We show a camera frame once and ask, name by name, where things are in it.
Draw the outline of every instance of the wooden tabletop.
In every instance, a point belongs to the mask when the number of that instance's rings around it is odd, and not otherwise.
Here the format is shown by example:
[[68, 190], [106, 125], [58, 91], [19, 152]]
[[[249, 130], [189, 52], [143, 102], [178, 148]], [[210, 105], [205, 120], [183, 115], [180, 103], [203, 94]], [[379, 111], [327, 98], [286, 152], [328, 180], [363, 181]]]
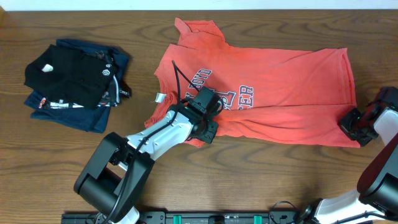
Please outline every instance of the wooden tabletop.
[[[214, 20], [237, 47], [347, 47], [360, 109], [380, 87], [398, 86], [397, 11], [8, 12], [0, 25], [0, 223], [60, 223], [64, 212], [94, 211], [73, 184], [106, 134], [144, 129], [159, 91], [154, 71], [178, 40], [175, 17]], [[132, 57], [125, 81], [133, 96], [111, 110], [104, 134], [29, 118], [24, 70], [59, 38], [119, 46]], [[230, 137], [201, 149], [181, 144], [155, 163], [139, 207], [304, 207], [354, 189], [382, 148], [380, 139], [360, 149]]]

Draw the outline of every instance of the red fabric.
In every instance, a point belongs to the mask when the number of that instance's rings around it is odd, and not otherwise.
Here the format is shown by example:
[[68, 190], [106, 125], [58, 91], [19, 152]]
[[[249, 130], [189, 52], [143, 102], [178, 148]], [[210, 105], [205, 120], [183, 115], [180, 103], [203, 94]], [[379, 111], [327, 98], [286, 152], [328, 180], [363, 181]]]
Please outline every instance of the red fabric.
[[[337, 121], [356, 107], [347, 49], [317, 52], [232, 47], [213, 21], [175, 20], [181, 36], [170, 44], [155, 75], [166, 99], [149, 127], [177, 102], [172, 60], [196, 83], [222, 96], [217, 136], [246, 136], [288, 144], [359, 147]], [[180, 78], [181, 97], [197, 91]], [[200, 147], [197, 140], [188, 142]]]

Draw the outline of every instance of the shirt tag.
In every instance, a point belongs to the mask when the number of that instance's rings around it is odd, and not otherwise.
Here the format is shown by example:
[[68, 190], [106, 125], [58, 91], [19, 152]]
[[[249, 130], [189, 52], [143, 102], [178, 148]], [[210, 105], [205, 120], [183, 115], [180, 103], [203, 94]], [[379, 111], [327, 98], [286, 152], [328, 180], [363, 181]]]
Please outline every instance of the shirt tag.
[[155, 102], [156, 102], [156, 103], [161, 103], [161, 102], [164, 101], [164, 98], [165, 98], [165, 97], [166, 97], [166, 94], [157, 93], [157, 94], [156, 94]]
[[42, 69], [43, 72], [51, 72], [52, 70], [54, 70], [54, 68], [49, 64], [44, 65], [44, 68]]

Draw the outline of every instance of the dark blue cloth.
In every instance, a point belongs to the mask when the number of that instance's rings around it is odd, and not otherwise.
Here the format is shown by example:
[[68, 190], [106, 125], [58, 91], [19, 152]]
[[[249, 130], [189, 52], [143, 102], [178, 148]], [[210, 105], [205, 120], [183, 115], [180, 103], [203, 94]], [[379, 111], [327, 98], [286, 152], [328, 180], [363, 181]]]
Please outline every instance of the dark blue cloth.
[[[122, 80], [123, 73], [126, 70], [129, 61], [129, 57], [127, 55], [122, 54], [114, 47], [70, 39], [57, 40], [57, 46], [82, 50], [88, 54], [104, 53], [110, 55], [114, 60], [114, 64], [119, 67], [116, 74], [118, 81]], [[35, 111], [30, 115], [30, 118], [53, 121], [71, 128], [91, 131], [94, 133], [103, 133], [105, 131], [106, 124], [108, 123], [109, 112], [111, 110], [110, 107], [97, 107], [95, 110], [86, 108], [39, 109], [39, 105], [43, 97], [44, 96], [37, 91], [33, 91], [25, 100], [25, 105], [35, 109]]]

